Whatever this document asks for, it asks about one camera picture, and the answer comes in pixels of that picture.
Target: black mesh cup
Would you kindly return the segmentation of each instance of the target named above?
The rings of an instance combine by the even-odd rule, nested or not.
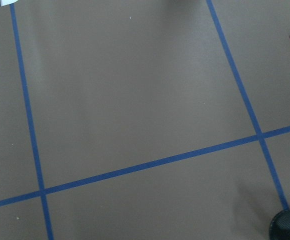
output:
[[[290,240],[290,209],[279,212],[269,227],[270,240]]]

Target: brown floor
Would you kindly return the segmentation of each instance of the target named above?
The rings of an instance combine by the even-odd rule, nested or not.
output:
[[[0,7],[0,240],[268,239],[290,207],[290,1],[14,7],[35,129]]]

